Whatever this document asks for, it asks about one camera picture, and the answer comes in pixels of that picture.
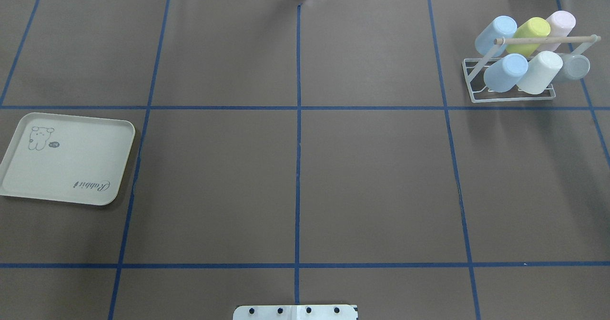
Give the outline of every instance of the yellow cup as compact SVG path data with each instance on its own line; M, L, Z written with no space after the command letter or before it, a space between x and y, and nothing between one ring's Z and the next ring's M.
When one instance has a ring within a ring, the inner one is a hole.
M521 24L512 38L545 38L551 33L551 25L544 18L532 17ZM507 53L519 53L529 57L540 44L509 44L506 46Z

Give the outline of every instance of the wooden handle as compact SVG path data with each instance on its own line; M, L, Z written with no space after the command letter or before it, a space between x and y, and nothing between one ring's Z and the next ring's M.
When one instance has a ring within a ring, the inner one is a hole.
M581 43L598 42L601 37L591 35L590 37L562 37L562 38L497 38L494 44L545 44L545 43Z

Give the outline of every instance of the gray cup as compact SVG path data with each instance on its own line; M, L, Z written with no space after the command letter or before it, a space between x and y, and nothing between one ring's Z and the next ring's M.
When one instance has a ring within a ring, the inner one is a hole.
M552 83L577 81L589 73L591 63L584 55L572 53L559 53L558 55L564 61L564 66L557 72L557 76L553 78Z

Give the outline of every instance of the gray tabletop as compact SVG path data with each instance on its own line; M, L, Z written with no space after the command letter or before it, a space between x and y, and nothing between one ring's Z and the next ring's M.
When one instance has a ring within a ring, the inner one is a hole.
M0 0L0 151L30 112L137 128L110 205L0 198L0 318L610 318L609 40L553 101L460 66L495 16L609 4Z

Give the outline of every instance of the blue cup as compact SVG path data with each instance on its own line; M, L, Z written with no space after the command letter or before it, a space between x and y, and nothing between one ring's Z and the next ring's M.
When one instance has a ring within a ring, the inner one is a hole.
M481 55L485 55L493 46L494 39L505 37L512 38L517 31L517 23L509 16L498 16L485 28L477 39L475 39L475 48ZM503 45L493 58L499 57L506 48Z
M519 53L506 55L485 70L483 80L495 92L507 92L528 71L528 60Z

